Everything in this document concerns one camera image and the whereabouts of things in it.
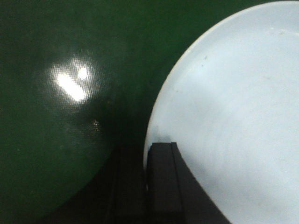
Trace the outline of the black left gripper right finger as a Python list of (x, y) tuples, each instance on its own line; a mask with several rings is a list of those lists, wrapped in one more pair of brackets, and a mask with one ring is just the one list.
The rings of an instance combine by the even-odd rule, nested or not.
[(175, 142), (152, 143), (147, 158), (152, 224), (228, 224), (197, 182)]

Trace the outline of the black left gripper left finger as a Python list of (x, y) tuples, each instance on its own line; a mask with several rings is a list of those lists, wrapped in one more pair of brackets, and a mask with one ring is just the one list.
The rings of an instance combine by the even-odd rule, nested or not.
[(145, 224), (146, 184), (143, 152), (136, 144), (115, 150), (115, 172), (105, 224)]

